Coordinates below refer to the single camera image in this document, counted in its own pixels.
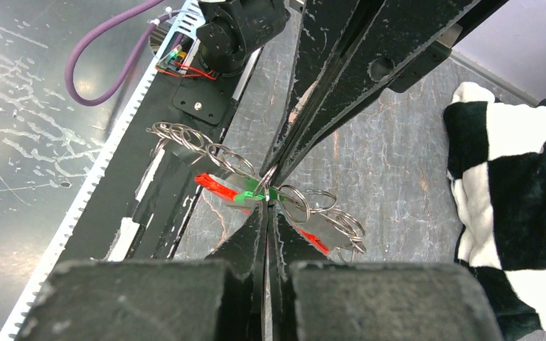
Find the small green object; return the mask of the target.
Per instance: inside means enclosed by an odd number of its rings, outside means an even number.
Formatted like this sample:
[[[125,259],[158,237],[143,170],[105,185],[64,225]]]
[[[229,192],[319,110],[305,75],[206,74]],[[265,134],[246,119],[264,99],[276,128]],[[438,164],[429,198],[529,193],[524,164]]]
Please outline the small green object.
[[[264,188],[259,188],[259,181],[254,178],[240,176],[233,178],[231,183],[242,190],[234,196],[234,203],[245,204],[249,200],[266,199],[267,195],[269,195],[270,200],[280,200],[279,194],[275,189],[269,188],[265,190]]]

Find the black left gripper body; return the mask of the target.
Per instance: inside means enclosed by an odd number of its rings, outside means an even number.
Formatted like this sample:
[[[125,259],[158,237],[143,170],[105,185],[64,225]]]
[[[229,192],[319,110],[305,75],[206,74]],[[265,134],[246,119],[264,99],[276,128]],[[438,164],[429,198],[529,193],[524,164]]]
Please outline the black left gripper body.
[[[396,93],[406,92],[412,85],[442,64],[451,55],[457,43],[463,40],[508,0],[482,0],[455,24],[444,31],[410,64],[400,70],[388,88]]]

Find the metal key holder red handle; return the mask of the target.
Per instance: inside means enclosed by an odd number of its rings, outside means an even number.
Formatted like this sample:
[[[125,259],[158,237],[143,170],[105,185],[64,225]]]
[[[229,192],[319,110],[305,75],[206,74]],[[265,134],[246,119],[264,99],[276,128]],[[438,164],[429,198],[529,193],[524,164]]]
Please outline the metal key holder red handle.
[[[335,194],[327,190],[300,190],[289,184],[271,184],[273,170],[264,178],[243,156],[214,142],[185,124],[159,121],[147,128],[158,136],[157,149],[167,149],[189,167],[194,181],[231,207],[248,211],[266,200],[277,202],[282,214],[299,235],[324,254],[364,254],[365,228],[342,210]]]

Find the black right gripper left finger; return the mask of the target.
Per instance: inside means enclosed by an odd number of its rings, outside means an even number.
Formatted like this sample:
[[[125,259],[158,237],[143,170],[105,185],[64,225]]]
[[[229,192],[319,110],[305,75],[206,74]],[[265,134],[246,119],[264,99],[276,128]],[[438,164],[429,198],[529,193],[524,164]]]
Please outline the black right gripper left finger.
[[[263,340],[267,204],[202,260],[66,261],[17,340]]]

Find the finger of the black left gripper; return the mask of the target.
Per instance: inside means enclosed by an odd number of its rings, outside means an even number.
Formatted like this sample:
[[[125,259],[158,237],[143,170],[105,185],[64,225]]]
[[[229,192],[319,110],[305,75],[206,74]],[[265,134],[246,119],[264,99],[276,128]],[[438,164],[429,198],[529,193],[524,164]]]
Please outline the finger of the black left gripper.
[[[284,113],[265,156],[261,174],[272,168],[282,176],[290,172],[290,153],[313,116],[311,98],[321,87],[328,59],[352,19],[357,1],[305,1],[291,69]]]
[[[300,13],[305,1],[292,1]],[[357,1],[358,6],[321,75],[311,98],[313,116],[290,153],[290,172],[307,153],[342,124],[362,112],[444,31],[468,13],[476,1]]]

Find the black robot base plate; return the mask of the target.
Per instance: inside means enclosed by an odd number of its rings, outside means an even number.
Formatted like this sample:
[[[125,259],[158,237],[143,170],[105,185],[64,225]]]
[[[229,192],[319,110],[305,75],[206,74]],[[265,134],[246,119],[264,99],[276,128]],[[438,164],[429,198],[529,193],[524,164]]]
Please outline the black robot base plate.
[[[217,81],[156,73],[58,262],[200,259],[237,231],[247,215],[198,187],[147,128],[185,124],[220,143],[254,68]]]

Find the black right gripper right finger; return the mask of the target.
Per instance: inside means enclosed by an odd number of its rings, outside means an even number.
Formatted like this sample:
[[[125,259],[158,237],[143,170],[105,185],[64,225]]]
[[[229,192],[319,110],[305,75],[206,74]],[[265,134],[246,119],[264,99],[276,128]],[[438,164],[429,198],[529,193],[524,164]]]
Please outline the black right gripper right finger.
[[[482,287],[445,263],[329,261],[267,208],[274,340],[500,340]]]

